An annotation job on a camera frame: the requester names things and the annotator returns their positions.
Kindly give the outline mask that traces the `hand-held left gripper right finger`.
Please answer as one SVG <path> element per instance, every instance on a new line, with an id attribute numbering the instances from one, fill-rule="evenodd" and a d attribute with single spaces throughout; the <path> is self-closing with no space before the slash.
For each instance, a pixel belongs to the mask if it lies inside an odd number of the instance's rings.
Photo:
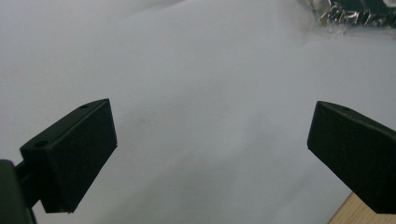
<path id="1" fill-rule="evenodd" d="M 318 101 L 307 147 L 374 212 L 396 215 L 396 131 Z"/>

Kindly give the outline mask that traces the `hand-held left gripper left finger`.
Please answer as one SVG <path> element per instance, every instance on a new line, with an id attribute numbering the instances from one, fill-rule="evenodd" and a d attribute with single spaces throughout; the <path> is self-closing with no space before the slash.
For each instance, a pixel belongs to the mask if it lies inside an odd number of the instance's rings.
<path id="1" fill-rule="evenodd" d="M 82 105 L 21 147 L 17 166 L 28 206 L 74 212 L 118 145 L 110 101 Z"/>

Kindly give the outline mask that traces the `clear plastic bag of parts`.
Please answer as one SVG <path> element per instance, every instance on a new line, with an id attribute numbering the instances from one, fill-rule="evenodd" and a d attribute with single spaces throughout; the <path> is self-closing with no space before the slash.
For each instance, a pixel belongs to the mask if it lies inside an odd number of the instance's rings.
<path id="1" fill-rule="evenodd" d="M 396 0 L 305 0 L 323 26 L 396 29 Z"/>

